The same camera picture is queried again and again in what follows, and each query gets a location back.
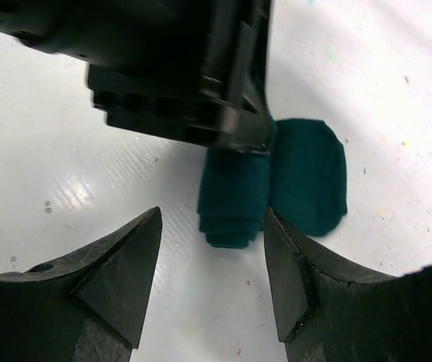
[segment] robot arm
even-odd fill
[[[0,32],[89,63],[107,124],[267,152],[270,0],[0,0]]]

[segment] folded teal cloth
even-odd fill
[[[348,212],[343,145],[323,121],[277,123],[269,204],[303,234],[324,236]]]
[[[246,247],[268,205],[311,236],[327,234],[347,213],[345,152],[335,134],[322,121],[276,125],[270,156],[207,151],[199,229],[214,247]]]
[[[272,119],[271,126],[275,133]],[[270,156],[208,149],[199,191],[199,230],[214,247],[246,247],[262,230],[270,192]]]

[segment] teal fabric piece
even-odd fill
[[[271,126],[276,133],[273,119]],[[214,247],[247,247],[262,230],[270,193],[270,155],[208,149],[199,190],[199,230]]]
[[[303,234],[324,236],[348,212],[345,150],[323,121],[277,123],[269,204]]]
[[[345,151],[331,129],[322,121],[272,122],[269,157],[207,151],[199,229],[214,247],[247,247],[268,205],[310,236],[327,234],[347,213]]]

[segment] black plastic part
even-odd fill
[[[113,127],[266,153],[271,0],[0,0],[0,32],[90,64]]]
[[[0,362],[128,362],[161,240],[152,209],[25,273],[0,275]]]
[[[265,253],[289,362],[432,361],[432,266],[394,278],[304,236],[271,209]]]

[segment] white surface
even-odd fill
[[[349,214],[321,241],[394,275],[432,263],[432,2],[276,0],[268,77],[274,117],[324,119],[345,143]],[[132,361],[286,361],[262,240],[214,250],[197,232],[204,150],[108,128],[89,99],[83,64],[0,35],[0,272],[158,205]]]

